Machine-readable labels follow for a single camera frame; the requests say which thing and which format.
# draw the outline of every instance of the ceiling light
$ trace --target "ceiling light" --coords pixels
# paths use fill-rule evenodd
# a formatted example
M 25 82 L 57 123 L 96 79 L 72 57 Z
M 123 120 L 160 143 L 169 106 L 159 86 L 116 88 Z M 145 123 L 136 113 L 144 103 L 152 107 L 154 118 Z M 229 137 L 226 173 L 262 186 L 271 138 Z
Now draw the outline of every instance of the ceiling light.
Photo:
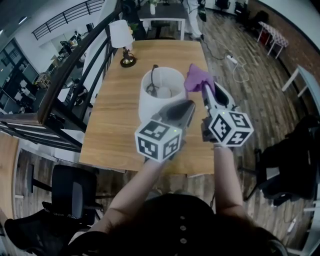
M 27 19 L 26 16 L 21 17 L 21 19 L 19 19 L 19 25 L 24 22 Z

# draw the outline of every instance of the purple cloth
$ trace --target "purple cloth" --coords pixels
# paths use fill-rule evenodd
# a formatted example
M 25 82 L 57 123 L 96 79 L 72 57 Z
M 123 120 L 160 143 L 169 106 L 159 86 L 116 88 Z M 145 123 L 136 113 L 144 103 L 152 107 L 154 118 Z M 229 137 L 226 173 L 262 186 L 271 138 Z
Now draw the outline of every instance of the purple cloth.
M 212 90 L 213 95 L 215 94 L 215 81 L 214 78 L 206 71 L 203 71 L 195 64 L 191 64 L 189 71 L 186 74 L 184 81 L 184 87 L 188 92 L 200 92 L 202 87 L 208 83 Z

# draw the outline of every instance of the wooden table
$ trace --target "wooden table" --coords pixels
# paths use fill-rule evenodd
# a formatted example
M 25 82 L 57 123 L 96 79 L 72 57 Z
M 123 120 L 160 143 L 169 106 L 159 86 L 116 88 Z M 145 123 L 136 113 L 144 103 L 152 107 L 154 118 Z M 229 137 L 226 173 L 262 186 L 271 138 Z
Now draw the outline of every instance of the wooden table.
M 19 139 L 0 132 L 0 207 L 9 219 L 14 219 L 14 188 L 18 161 Z
M 103 168 L 139 171 L 144 157 L 137 153 L 135 130 L 140 86 L 143 76 L 154 64 L 170 67 L 187 75 L 194 63 L 207 71 L 207 63 L 199 42 L 180 40 L 145 40 L 133 42 L 137 63 L 129 68 L 120 66 L 122 51 L 118 50 L 94 104 L 80 162 Z M 166 168 L 172 174 L 213 174 L 213 145 L 203 142 L 201 123 L 206 117 L 202 94 L 189 93 L 196 104 L 195 113 L 186 133 L 186 145 Z

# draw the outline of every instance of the fiducial marker cube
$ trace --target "fiducial marker cube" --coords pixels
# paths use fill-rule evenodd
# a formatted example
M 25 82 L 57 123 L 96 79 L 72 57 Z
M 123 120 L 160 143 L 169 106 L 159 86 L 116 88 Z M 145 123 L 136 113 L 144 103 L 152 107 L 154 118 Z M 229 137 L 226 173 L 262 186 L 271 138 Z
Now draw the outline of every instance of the fiducial marker cube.
M 246 113 L 216 109 L 210 131 L 223 147 L 241 147 L 254 128 Z
M 180 149 L 182 134 L 180 128 L 150 119 L 134 133 L 136 150 L 161 163 Z

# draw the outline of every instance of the lamp base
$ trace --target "lamp base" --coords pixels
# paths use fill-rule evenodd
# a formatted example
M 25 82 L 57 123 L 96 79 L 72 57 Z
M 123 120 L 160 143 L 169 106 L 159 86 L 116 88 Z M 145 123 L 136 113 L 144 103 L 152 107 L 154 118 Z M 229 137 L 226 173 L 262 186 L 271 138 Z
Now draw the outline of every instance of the lamp base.
M 132 67 L 134 64 L 136 64 L 137 62 L 137 59 L 135 57 L 130 57 L 130 59 L 127 59 L 127 58 L 123 58 L 121 61 L 120 61 L 120 65 L 121 67 L 123 68 L 130 68 Z

